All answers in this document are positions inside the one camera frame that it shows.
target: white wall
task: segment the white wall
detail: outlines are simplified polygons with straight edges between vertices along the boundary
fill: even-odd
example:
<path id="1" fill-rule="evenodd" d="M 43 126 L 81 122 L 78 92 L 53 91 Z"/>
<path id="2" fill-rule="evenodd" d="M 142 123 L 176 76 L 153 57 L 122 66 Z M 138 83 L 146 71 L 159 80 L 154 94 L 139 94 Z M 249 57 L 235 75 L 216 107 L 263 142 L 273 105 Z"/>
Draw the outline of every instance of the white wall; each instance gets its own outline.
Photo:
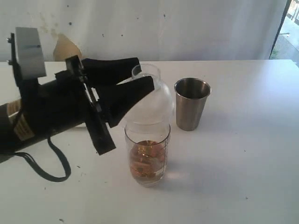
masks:
<path id="1" fill-rule="evenodd" d="M 16 26 L 39 29 L 47 61 L 53 60 L 59 33 L 92 58 L 268 59 L 285 4 L 286 0 L 1 0 L 0 61 L 10 57 L 6 37 Z"/>

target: white tabletop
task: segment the white tabletop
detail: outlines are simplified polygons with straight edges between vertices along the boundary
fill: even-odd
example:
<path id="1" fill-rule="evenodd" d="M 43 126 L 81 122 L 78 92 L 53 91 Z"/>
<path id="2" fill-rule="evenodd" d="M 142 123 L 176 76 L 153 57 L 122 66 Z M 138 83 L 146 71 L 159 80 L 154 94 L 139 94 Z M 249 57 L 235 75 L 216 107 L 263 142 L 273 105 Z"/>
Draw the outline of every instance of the white tabletop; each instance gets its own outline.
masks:
<path id="1" fill-rule="evenodd" d="M 153 188 L 130 176 L 121 126 L 117 149 L 98 156 L 84 128 L 53 137 L 72 167 L 52 183 L 18 157 L 0 164 L 5 224 L 295 224 L 299 220 L 299 69 L 292 61 L 154 62 L 174 96 L 183 77 L 207 81 L 212 94 L 193 132 L 171 124 L 166 177 Z M 64 63 L 46 63 L 48 77 Z M 18 90 L 0 64 L 0 103 Z M 40 142 L 24 149 L 54 175 L 56 156 Z"/>

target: glass jar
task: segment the glass jar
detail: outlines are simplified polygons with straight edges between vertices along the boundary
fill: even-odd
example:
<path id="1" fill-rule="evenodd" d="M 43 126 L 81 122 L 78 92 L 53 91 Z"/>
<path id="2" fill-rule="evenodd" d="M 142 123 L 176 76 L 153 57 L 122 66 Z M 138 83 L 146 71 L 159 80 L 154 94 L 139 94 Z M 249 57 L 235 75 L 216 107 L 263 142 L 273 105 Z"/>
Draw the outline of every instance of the glass jar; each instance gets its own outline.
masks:
<path id="1" fill-rule="evenodd" d="M 148 187 L 157 184 L 166 170 L 174 102 L 159 68 L 152 64 L 133 68 L 133 80 L 144 76 L 153 78 L 155 89 L 125 116 L 125 139 L 131 174 Z"/>

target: stainless steel cup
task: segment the stainless steel cup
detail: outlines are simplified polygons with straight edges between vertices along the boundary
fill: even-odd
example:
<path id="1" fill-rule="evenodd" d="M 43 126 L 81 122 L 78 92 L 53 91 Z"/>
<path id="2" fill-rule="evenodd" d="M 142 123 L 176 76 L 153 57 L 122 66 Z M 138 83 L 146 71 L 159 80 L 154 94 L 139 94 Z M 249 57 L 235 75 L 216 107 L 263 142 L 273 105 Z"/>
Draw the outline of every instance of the stainless steel cup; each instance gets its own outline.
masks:
<path id="1" fill-rule="evenodd" d="M 211 87 L 197 78 L 183 78 L 175 83 L 174 89 L 177 102 L 177 126 L 185 131 L 193 131 L 199 124 Z"/>

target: brown liquid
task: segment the brown liquid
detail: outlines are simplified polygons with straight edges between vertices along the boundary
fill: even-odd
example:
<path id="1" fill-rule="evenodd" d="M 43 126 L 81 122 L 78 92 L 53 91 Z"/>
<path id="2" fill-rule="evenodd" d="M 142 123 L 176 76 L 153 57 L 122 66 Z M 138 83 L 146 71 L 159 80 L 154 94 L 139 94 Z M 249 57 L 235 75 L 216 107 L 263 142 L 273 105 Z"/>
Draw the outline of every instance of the brown liquid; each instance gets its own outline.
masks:
<path id="1" fill-rule="evenodd" d="M 138 142 L 130 151 L 130 170 L 132 176 L 146 186 L 157 183 L 164 174 L 166 161 L 165 142 L 145 140 Z"/>

